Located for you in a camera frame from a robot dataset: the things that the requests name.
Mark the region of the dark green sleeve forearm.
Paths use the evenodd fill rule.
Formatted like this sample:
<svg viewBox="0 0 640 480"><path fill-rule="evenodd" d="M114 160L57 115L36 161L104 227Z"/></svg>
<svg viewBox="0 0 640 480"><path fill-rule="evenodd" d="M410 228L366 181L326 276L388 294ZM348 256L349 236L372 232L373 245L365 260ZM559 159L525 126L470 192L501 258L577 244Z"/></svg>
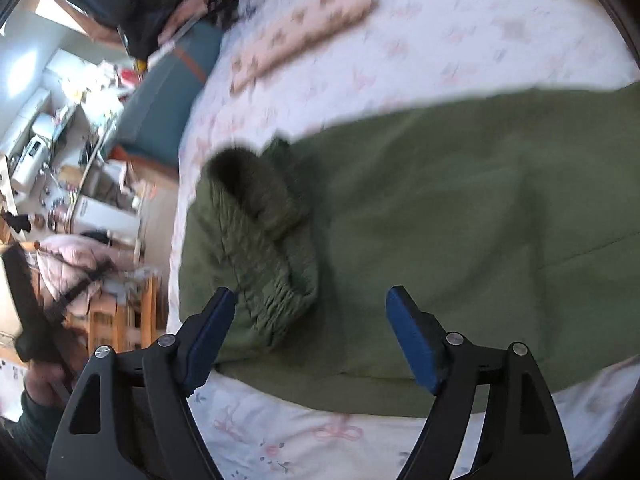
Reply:
<svg viewBox="0 0 640 480"><path fill-rule="evenodd" d="M23 413L9 430L9 435L35 466L36 471L45 474L63 410L36 403L26 391L22 393L21 404Z"/></svg>

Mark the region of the person's left hand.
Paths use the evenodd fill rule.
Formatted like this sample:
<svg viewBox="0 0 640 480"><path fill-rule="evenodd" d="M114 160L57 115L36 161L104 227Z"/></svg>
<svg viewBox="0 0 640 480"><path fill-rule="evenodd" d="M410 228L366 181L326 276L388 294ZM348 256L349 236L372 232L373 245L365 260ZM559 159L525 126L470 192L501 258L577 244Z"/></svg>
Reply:
<svg viewBox="0 0 640 480"><path fill-rule="evenodd" d="M61 365L32 361L24 378L24 387L35 403L62 410L70 400L76 382L77 377L68 376Z"/></svg>

